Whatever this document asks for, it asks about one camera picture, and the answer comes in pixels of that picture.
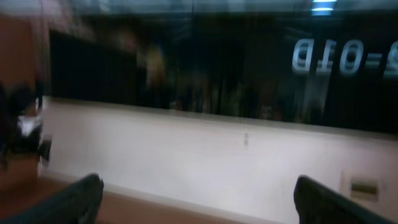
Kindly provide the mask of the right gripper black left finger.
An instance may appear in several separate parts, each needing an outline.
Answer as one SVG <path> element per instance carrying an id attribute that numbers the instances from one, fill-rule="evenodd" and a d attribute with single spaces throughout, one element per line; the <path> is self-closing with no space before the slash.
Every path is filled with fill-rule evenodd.
<path id="1" fill-rule="evenodd" d="M 90 174 L 1 224 L 71 223 L 95 224 L 103 199 L 104 183 Z"/>

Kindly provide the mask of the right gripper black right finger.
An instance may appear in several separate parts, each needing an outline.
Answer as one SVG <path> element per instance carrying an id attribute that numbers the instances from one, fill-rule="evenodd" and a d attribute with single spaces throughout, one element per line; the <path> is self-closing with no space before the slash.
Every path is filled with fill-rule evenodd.
<path id="1" fill-rule="evenodd" d="M 300 224 L 394 224 L 306 175 L 297 179 L 294 203 Z"/>

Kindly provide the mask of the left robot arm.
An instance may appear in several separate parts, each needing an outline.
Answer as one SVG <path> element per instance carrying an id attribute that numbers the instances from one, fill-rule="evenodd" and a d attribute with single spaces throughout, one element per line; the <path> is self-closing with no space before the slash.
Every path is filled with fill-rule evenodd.
<path id="1" fill-rule="evenodd" d="M 1 167 L 8 167 L 9 155 L 35 154 L 50 160 L 52 137 L 42 139 L 44 88 L 33 90 L 21 83 L 7 91 L 1 85 Z"/>

